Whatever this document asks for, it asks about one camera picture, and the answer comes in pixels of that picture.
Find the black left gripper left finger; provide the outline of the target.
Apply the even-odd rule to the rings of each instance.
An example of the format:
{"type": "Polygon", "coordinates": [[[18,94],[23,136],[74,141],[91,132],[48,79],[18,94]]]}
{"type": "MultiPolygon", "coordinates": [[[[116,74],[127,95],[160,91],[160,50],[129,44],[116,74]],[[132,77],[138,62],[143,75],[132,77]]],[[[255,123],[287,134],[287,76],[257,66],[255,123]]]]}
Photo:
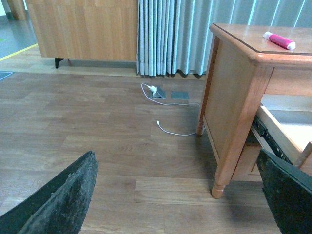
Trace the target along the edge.
{"type": "Polygon", "coordinates": [[[98,162],[86,152],[0,217],[2,234],[78,234],[93,195],[98,162]]]}

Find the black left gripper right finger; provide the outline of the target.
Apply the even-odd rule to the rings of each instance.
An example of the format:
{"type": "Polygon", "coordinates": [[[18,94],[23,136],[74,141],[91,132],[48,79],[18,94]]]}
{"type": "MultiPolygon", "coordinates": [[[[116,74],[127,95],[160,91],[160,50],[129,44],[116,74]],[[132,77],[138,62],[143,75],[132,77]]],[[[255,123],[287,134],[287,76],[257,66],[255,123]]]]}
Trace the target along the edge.
{"type": "Polygon", "coordinates": [[[263,192],[278,228],[283,234],[312,232],[312,177],[265,149],[257,166],[263,192]]]}

